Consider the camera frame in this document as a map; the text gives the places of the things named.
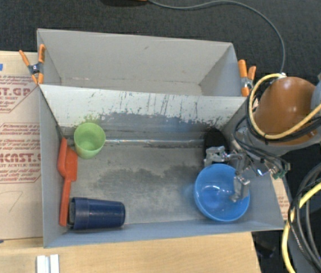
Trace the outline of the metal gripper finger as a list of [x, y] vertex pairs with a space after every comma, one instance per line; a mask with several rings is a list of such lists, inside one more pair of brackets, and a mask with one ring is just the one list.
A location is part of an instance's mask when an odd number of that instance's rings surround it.
[[243, 176], [235, 176], [233, 179], [234, 194], [230, 196], [230, 200], [237, 202], [249, 196], [250, 180]]
[[225, 146], [212, 146], [205, 151], [204, 166], [213, 163], [224, 163], [229, 161], [229, 155], [225, 152]]

